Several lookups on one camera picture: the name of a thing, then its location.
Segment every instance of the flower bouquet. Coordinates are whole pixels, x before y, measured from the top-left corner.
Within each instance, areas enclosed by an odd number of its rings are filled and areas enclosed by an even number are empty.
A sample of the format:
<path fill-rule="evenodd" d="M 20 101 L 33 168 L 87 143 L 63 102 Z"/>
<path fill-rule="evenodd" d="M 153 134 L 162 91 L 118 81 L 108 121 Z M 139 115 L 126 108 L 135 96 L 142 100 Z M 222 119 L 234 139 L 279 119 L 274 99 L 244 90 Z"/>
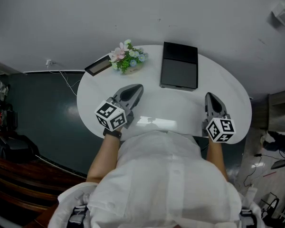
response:
<path fill-rule="evenodd" d="M 144 62 L 148 58 L 148 53 L 144 53 L 143 48 L 135 49 L 128 39 L 124 43 L 121 42 L 115 51 L 111 51 L 109 57 L 112 67 L 125 73 L 127 68 Z"/>

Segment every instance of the black tablet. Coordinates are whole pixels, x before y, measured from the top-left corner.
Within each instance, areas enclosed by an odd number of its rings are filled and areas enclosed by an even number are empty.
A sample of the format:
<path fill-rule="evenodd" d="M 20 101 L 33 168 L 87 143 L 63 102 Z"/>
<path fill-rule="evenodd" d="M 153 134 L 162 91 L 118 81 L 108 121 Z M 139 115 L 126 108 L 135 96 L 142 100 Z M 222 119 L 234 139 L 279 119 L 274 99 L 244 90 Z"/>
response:
<path fill-rule="evenodd" d="M 164 42 L 160 87 L 192 91 L 198 88 L 198 49 Z"/>
<path fill-rule="evenodd" d="M 102 59 L 99 59 L 98 61 L 94 62 L 90 66 L 86 67 L 85 71 L 88 72 L 90 75 L 95 76 L 96 74 L 99 74 L 101 71 L 104 71 L 111 65 L 112 64 L 110 63 L 110 57 L 105 56 Z"/>

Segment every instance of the picture frame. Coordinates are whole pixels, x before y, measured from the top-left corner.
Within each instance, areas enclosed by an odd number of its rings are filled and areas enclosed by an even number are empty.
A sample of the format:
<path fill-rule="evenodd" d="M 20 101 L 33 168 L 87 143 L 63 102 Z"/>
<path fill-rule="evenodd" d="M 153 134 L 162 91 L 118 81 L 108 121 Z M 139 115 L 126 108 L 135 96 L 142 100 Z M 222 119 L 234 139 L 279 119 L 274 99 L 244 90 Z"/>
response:
<path fill-rule="evenodd" d="M 111 60 L 110 57 L 107 55 L 99 59 L 98 61 L 92 63 L 90 66 L 86 67 L 85 71 L 90 75 L 95 76 L 112 66 L 110 60 Z"/>

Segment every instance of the white round table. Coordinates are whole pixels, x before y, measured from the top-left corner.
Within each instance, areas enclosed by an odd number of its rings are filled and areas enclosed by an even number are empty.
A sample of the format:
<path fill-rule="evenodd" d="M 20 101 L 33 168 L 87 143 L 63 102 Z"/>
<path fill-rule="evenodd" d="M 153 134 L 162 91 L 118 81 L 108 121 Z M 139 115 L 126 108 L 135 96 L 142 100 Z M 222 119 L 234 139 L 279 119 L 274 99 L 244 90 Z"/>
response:
<path fill-rule="evenodd" d="M 142 69 L 131 75 L 121 75 L 112 67 L 96 76 L 83 75 L 77 92 L 79 115 L 86 127 L 103 138 L 104 127 L 94 110 L 103 100 L 121 87 L 142 84 L 144 93 L 133 109 L 134 120 L 122 130 L 122 140 L 152 130 L 166 130 L 201 136 L 201 123 L 206 118 L 205 95 L 214 93 L 224 102 L 234 120 L 237 133 L 228 143 L 237 143 L 247 134 L 251 122 L 251 104 L 243 86 L 224 68 L 199 54 L 199 87 L 190 92 L 161 88 L 160 73 L 163 46 L 140 46 L 149 54 Z"/>

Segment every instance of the shirt sleeve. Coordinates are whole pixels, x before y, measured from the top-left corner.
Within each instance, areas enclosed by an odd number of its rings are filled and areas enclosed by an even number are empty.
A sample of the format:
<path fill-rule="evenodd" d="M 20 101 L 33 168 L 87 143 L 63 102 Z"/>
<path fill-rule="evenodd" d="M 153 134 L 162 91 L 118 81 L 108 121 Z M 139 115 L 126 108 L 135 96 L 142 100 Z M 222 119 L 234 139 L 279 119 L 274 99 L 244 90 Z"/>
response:
<path fill-rule="evenodd" d="M 87 204 L 98 183 L 83 182 L 71 187 L 58 196 L 59 206 L 55 210 L 48 227 L 65 228 L 75 206 Z"/>

